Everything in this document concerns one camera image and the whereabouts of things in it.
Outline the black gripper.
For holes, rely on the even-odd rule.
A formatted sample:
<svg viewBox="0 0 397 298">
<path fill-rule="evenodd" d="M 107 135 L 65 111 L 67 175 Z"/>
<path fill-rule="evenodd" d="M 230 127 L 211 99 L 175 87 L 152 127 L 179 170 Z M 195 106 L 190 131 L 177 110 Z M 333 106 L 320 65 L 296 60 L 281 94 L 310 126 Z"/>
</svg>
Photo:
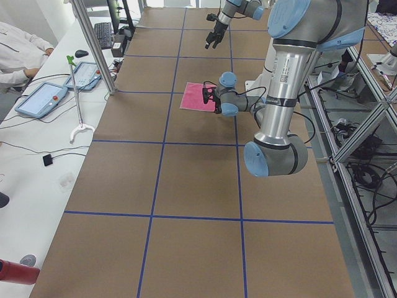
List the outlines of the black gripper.
<svg viewBox="0 0 397 298">
<path fill-rule="evenodd" d="M 214 112 L 221 112 L 220 98 L 215 94 L 214 88 L 202 88 L 203 103 L 207 105 L 209 101 L 215 104 Z"/>
<path fill-rule="evenodd" d="M 216 21 L 213 32 L 210 32 L 210 36 L 206 38 L 205 49 L 209 49 L 213 42 L 212 48 L 216 48 L 219 43 L 223 40 L 224 34 L 228 28 L 227 24 L 220 21 Z"/>
</svg>

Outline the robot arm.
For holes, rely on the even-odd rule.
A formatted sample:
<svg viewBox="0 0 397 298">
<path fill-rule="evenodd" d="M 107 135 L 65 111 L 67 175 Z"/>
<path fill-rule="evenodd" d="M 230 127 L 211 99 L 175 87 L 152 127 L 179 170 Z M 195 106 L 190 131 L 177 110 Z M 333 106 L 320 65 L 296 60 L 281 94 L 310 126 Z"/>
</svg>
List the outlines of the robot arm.
<svg viewBox="0 0 397 298">
<path fill-rule="evenodd" d="M 215 22 L 213 31 L 211 31 L 206 40 L 205 48 L 208 49 L 210 45 L 212 48 L 223 40 L 225 32 L 227 31 L 235 14 L 241 14 L 243 17 L 248 17 L 254 20 L 260 20 L 265 8 L 261 1 L 246 1 L 246 0 L 230 0 L 225 1 L 222 9 L 219 9 L 217 14 L 208 14 L 207 20 Z"/>
<path fill-rule="evenodd" d="M 249 112 L 259 130 L 244 147 L 247 170 L 257 177 L 301 171 L 308 160 L 306 145 L 289 126 L 298 93 L 321 52 L 358 44 L 364 36 L 368 1 L 276 1 L 268 19 L 275 50 L 266 93 L 239 93 L 236 75 L 225 72 L 215 88 L 203 87 L 204 102 L 227 117 Z"/>
</svg>

